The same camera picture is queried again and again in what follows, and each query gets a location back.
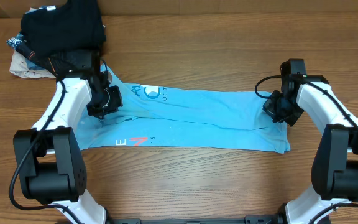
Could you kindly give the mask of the light blue printed t-shirt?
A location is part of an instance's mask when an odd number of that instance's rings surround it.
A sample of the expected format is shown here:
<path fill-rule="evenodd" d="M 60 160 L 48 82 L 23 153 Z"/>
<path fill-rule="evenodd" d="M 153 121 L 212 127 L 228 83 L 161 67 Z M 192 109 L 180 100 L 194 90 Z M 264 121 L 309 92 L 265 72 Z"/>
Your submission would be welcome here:
<path fill-rule="evenodd" d="M 182 90 L 123 83 L 116 75 L 123 106 L 98 119 L 83 113 L 75 131 L 81 149 L 103 146 L 214 147 L 290 150 L 287 126 L 262 110 L 251 91 Z"/>

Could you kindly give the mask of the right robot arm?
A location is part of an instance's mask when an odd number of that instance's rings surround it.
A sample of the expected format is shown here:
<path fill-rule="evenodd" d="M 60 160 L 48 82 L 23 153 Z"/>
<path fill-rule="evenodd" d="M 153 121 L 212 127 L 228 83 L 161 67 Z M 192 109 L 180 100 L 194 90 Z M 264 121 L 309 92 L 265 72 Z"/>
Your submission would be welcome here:
<path fill-rule="evenodd" d="M 330 223 L 341 207 L 358 208 L 358 118 L 334 95 L 322 75 L 309 75 L 302 59 L 280 66 L 281 89 L 263 111 L 274 123 L 293 126 L 308 113 L 322 134 L 311 168 L 311 185 L 274 215 L 249 215 L 245 223 Z"/>

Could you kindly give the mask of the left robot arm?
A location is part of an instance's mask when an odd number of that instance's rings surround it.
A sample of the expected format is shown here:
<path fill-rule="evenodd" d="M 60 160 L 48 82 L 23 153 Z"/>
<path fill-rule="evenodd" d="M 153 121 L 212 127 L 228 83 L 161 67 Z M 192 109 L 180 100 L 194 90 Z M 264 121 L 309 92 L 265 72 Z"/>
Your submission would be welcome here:
<path fill-rule="evenodd" d="M 54 208 L 71 223 L 113 223 L 109 212 L 86 188 L 86 165 L 75 130 L 83 112 L 104 119 L 122 106 L 98 50 L 78 49 L 49 58 L 56 78 L 55 94 L 43 116 L 13 138 L 17 167 L 9 200 L 19 210 Z"/>

